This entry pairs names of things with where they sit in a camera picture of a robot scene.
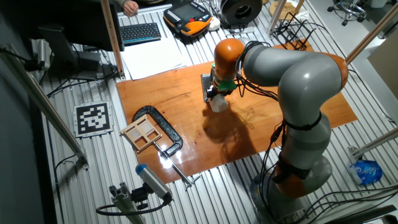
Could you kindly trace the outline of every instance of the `spool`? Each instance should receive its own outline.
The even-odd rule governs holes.
[[[222,0],[221,20],[224,28],[242,29],[261,12],[262,0]]]

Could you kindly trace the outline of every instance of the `metal frame pole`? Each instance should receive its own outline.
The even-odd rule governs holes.
[[[7,53],[0,53],[0,58],[7,65],[9,70],[18,79],[19,83],[24,87],[29,97],[35,102],[35,104],[40,108],[43,114],[49,119],[54,128],[61,135],[62,139],[68,144],[70,149],[77,155],[82,164],[88,165],[87,155],[81,150],[80,145],[76,141],[76,138],[69,131],[68,127],[59,117],[57,111],[51,105],[49,99],[44,94],[40,85],[37,83],[33,75],[27,71],[22,66],[19,59]]]
[[[370,143],[366,144],[365,146],[356,149],[354,147],[350,147],[351,153],[354,156],[355,159],[358,159],[360,156],[362,156],[365,152],[368,152],[375,147],[380,146],[381,144],[388,142],[394,138],[398,137],[398,128],[395,128],[391,131],[389,131],[386,134],[383,134],[382,136],[378,137],[377,139],[371,141]]]
[[[269,25],[269,27],[266,30],[266,34],[267,35],[271,36],[270,34],[274,30],[274,27],[275,27],[276,23],[279,20],[280,14],[284,10],[286,1],[287,0],[279,0],[278,5],[276,6],[276,9],[275,9],[274,15],[271,18],[271,22],[269,23],[270,25]]]
[[[108,34],[109,39],[111,40],[113,54],[116,59],[116,65],[118,66],[119,74],[124,76],[122,56],[120,54],[118,38],[116,37],[116,31],[114,29],[111,8],[109,7],[109,0],[101,0],[101,6],[104,13],[106,27],[108,28]]]
[[[369,44],[370,42],[382,31],[385,26],[388,25],[388,23],[391,21],[391,19],[394,18],[394,16],[398,14],[398,4],[395,4],[394,7],[380,20],[380,22],[376,25],[376,28],[374,28],[356,47],[355,49],[349,53],[349,55],[346,57],[345,61],[348,64],[350,64]],[[375,139],[374,141],[370,142],[369,144],[356,149],[353,146],[350,146],[348,149],[352,153],[354,159],[358,159],[360,156],[362,156],[365,152],[370,151],[371,149],[374,149],[375,147],[378,147],[379,145],[398,137],[398,128],[393,129],[392,131],[389,131],[388,133],[384,134],[383,136]]]
[[[382,31],[386,25],[394,18],[394,16],[398,13],[398,4],[395,4],[394,7],[380,20],[380,22],[362,41],[355,47],[355,49],[349,53],[346,57],[346,63],[349,65],[364,49],[367,47],[370,42]]]

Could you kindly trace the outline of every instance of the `monitor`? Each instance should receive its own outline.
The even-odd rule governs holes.
[[[109,1],[120,51],[124,50],[118,15]],[[112,51],[100,0],[18,0],[0,1],[0,11],[23,37],[45,39],[54,57],[49,75],[62,78],[94,79],[101,55],[74,52],[71,43]],[[79,75],[92,72],[91,75]]]

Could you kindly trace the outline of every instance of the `metal rod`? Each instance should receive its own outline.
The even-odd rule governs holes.
[[[183,181],[186,183],[186,185],[187,185],[187,186],[185,187],[185,190],[187,190],[189,187],[191,187],[191,186],[195,183],[195,181],[197,181],[197,180],[201,177],[201,174],[199,174],[197,177],[194,178],[193,181],[190,181],[190,180],[188,179],[188,177],[180,170],[180,168],[178,168],[178,166],[175,165],[175,163],[173,162],[173,160],[171,160],[171,158],[167,157],[166,153],[164,153],[164,151],[162,150],[162,148],[161,148],[155,141],[153,141],[152,143],[153,143],[153,145],[156,147],[156,149],[157,149],[160,153],[162,153],[162,155],[163,155],[164,157],[166,157],[167,159],[169,159],[169,160],[172,162],[172,166],[173,166],[174,170],[180,175],[180,177],[182,178],[182,180],[183,180]]]
[[[369,45],[369,43],[382,31],[386,25],[391,21],[392,18],[398,13],[398,4],[394,7],[380,20],[380,22],[362,41],[355,47],[355,49],[349,53],[346,57],[346,63],[349,65],[364,49]]]
[[[271,34],[271,32],[274,30],[274,27],[275,27],[276,23],[277,23],[278,20],[279,20],[280,14],[281,14],[282,11],[284,10],[286,1],[287,1],[287,0],[280,0],[280,1],[278,2],[278,5],[276,6],[276,9],[275,9],[275,12],[274,12],[274,15],[273,15],[272,18],[271,18],[270,25],[269,25],[269,27],[268,27],[267,30],[266,30],[266,34],[269,35],[269,34]]]
[[[19,83],[25,88],[29,97],[35,102],[43,114],[49,119],[53,127],[61,135],[62,139],[68,144],[70,149],[77,155],[83,164],[87,164],[87,155],[81,150],[73,134],[69,131],[65,123],[59,117],[49,99],[43,93],[43,90],[37,83],[31,73],[25,71],[21,61],[12,55],[0,53],[0,58],[7,65],[8,69],[18,79]]]
[[[177,167],[177,165],[175,165],[175,163],[173,162],[173,160],[171,160],[171,158],[167,157],[164,154],[164,151],[162,150],[162,148],[155,142],[153,141],[154,146],[156,147],[156,149],[163,154],[163,156],[165,156],[167,159],[170,159],[170,161],[172,162],[173,168],[175,169],[175,171],[182,177],[182,179],[184,180],[184,182],[186,182],[187,184],[190,184],[190,181],[188,180],[187,176]]]
[[[118,71],[124,76],[124,69],[122,63],[122,57],[120,55],[119,42],[116,37],[116,31],[114,29],[111,8],[109,7],[109,0],[101,0],[102,11],[104,13],[106,27],[108,28],[109,39],[111,40],[112,50],[114,57],[116,59],[116,65],[118,66]]]
[[[391,139],[394,139],[398,137],[398,128],[395,128],[391,131],[389,131],[386,134],[383,134],[382,136],[378,137],[377,139],[371,141],[370,143],[366,144],[365,146],[356,149],[353,153],[353,156],[355,159],[357,159],[358,157],[362,156],[365,152],[368,152],[372,149],[374,149],[375,147],[380,146],[381,144],[390,141]]]
[[[298,5],[297,5],[296,9],[294,9],[294,12],[300,12],[300,9],[301,9],[301,7],[303,6],[304,1],[305,1],[305,0],[300,0],[300,1],[298,2]]]

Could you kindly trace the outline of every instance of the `person's hand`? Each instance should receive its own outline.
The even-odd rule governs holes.
[[[135,1],[126,1],[123,5],[123,12],[126,16],[132,17],[138,11],[138,4]]]

